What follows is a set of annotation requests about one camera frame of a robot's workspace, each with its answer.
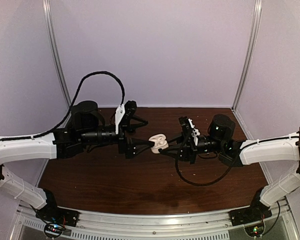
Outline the white earbud charging case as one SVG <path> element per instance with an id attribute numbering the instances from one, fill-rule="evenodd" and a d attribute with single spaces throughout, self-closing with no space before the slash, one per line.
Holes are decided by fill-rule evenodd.
<path id="1" fill-rule="evenodd" d="M 153 135 L 148 140 L 154 143 L 154 145 L 151 147 L 151 151 L 154 154 L 159 154 L 160 150 L 164 150 L 169 147 L 167 137 L 162 133 Z"/>

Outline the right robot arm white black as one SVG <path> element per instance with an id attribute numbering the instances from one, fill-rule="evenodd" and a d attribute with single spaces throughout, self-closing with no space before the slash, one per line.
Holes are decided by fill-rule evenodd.
<path id="1" fill-rule="evenodd" d="M 193 164 L 199 154 L 215 153 L 220 162 L 228 166 L 243 167 L 261 162 L 296 161 L 297 164 L 278 180 L 258 190 L 246 210 L 249 220 L 258 220 L 275 202 L 300 187 L 300 128 L 285 136 L 241 140 L 233 139 L 236 124 L 227 115 L 216 114 L 208 127 L 208 134 L 201 135 L 188 117 L 180 117 L 181 134 L 173 139 L 174 145 L 160 140 L 162 155 Z"/>

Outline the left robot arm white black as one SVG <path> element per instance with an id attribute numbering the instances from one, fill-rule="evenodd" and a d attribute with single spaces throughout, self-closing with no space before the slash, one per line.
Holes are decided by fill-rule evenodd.
<path id="1" fill-rule="evenodd" d="M 137 103 L 127 101 L 117 107 L 115 122 L 107 125 L 98 111 L 98 104 L 92 100 L 82 101 L 70 110 L 70 119 L 63 128 L 38 136 L 0 136 L 0 189 L 15 199 L 27 202 L 51 222 L 62 218 L 53 193 L 35 187 L 12 174 L 4 165 L 10 162 L 33 159 L 69 159 L 84 151 L 117 145 L 118 151 L 131 159 L 138 155 L 137 146 L 153 147 L 148 140 L 127 139 L 126 133 L 134 133 L 145 127 L 148 121 L 135 114 Z"/>

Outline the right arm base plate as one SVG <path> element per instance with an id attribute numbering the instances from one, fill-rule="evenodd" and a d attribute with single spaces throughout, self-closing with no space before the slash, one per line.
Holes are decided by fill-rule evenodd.
<path id="1" fill-rule="evenodd" d="M 231 210 L 228 214 L 233 227 L 253 222 L 260 222 L 263 219 L 270 218 L 272 216 L 272 212 L 269 208 L 260 209 L 251 206 Z"/>

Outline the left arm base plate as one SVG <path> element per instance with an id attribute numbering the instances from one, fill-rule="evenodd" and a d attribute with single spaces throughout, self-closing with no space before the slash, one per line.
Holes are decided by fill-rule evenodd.
<path id="1" fill-rule="evenodd" d="M 62 207 L 34 209 L 35 216 L 44 222 L 59 224 L 62 227 L 76 227 L 79 219 L 79 212 Z"/>

